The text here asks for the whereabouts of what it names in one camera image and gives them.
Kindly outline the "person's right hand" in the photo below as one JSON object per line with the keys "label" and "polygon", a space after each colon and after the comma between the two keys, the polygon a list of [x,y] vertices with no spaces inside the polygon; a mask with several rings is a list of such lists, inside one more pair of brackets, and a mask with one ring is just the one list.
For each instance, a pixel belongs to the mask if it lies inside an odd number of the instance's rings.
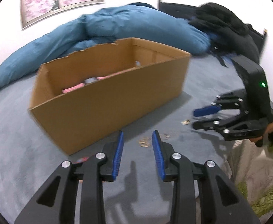
{"label": "person's right hand", "polygon": [[250,142],[253,142],[253,143],[255,143],[255,145],[257,145],[258,142],[263,141],[263,139],[264,139],[266,136],[268,136],[270,133],[273,133],[273,122],[270,123],[270,124],[267,126],[267,128],[266,128],[266,130],[265,130],[263,136],[259,136],[259,137],[257,137],[257,138],[250,138],[249,141],[250,141]]}

